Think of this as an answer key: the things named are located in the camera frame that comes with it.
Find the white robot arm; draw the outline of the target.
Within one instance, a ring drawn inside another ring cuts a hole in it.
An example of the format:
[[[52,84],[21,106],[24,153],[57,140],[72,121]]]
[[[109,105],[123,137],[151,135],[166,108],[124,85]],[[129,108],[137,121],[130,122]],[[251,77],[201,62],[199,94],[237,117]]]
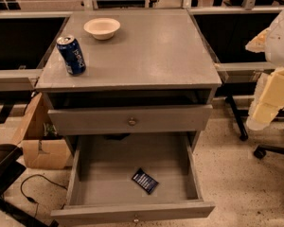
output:
[[[266,61],[276,66],[270,75],[262,73],[259,77],[248,112],[247,127],[260,131],[268,127],[284,108],[284,9],[245,49],[264,52]]]

